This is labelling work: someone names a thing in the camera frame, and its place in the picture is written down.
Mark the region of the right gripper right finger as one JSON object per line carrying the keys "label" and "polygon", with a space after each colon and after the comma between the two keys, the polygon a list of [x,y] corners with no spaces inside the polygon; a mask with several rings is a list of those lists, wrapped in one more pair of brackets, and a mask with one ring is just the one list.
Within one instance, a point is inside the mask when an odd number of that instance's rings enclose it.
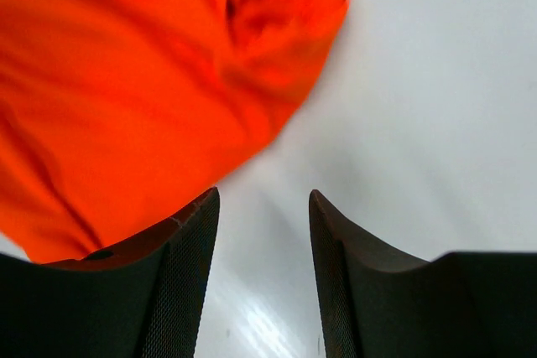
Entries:
{"label": "right gripper right finger", "polygon": [[317,190],[309,217],[327,356],[535,356],[535,254],[450,252],[428,262]]}

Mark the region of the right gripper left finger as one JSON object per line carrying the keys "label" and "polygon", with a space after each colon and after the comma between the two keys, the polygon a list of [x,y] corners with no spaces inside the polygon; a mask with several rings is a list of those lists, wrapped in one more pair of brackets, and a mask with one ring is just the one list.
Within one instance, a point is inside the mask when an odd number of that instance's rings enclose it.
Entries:
{"label": "right gripper left finger", "polygon": [[219,210],[213,188],[81,260],[2,255],[2,356],[193,356]]}

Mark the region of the orange mesh shorts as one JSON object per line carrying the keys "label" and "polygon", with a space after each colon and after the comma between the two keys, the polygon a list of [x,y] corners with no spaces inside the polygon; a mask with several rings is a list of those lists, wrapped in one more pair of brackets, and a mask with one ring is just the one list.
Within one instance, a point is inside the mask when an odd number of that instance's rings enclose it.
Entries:
{"label": "orange mesh shorts", "polygon": [[1,0],[1,231],[39,263],[172,215],[304,103],[349,0]]}

